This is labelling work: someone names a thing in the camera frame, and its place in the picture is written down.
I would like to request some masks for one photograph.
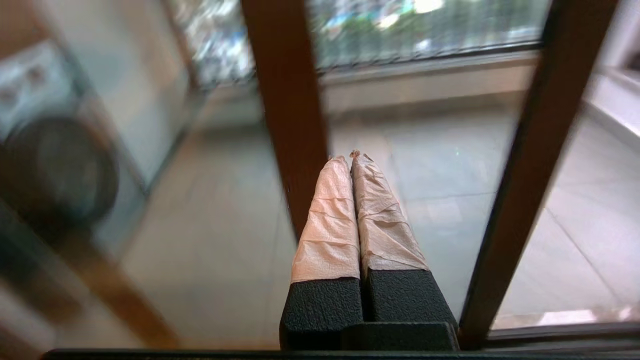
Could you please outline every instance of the tape-wrapped prong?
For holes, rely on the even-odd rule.
[[[351,175],[360,232],[365,320],[457,323],[387,180],[354,151]]]
[[[332,158],[316,183],[280,321],[283,350],[339,350],[340,332],[363,321],[360,245],[349,166]]]

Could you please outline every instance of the window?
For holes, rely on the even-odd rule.
[[[170,0],[201,86],[253,74],[238,0]],[[320,70],[537,44],[546,0],[307,0]]]

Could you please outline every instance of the beige tape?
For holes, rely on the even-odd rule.
[[[291,282],[360,278],[360,244],[349,165],[330,159],[316,183],[307,224],[293,259]]]
[[[351,157],[362,272],[366,274],[368,268],[428,270],[411,227],[382,171],[360,151],[354,150]]]

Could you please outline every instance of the balcony floor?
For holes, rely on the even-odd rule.
[[[512,113],[487,108],[353,117],[330,129],[334,154],[358,148],[384,171],[457,317],[514,128]],[[638,155],[581,119],[496,327],[577,309],[615,317],[609,309],[640,302]],[[182,347],[274,349],[294,251],[266,130],[198,131],[166,169],[120,266]],[[57,345],[142,347],[97,301],[59,328]]]

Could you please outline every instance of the black base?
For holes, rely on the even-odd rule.
[[[364,289],[365,320],[458,323],[428,270],[371,270]]]
[[[344,350],[458,351],[458,339],[447,322],[365,322],[342,332]]]
[[[362,322],[359,279],[295,282],[280,320],[280,348],[340,350],[340,332]]]

